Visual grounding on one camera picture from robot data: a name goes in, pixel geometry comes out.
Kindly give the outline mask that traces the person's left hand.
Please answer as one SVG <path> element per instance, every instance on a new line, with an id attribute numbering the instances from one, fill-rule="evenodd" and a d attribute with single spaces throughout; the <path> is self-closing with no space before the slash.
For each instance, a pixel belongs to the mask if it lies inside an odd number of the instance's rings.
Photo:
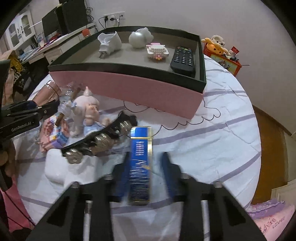
<path id="1" fill-rule="evenodd" d="M 12 140 L 7 142 L 7 147 L 1 151 L 1 166 L 5 166 L 5 173 L 13 177 L 16 173 L 16 149 Z"/>

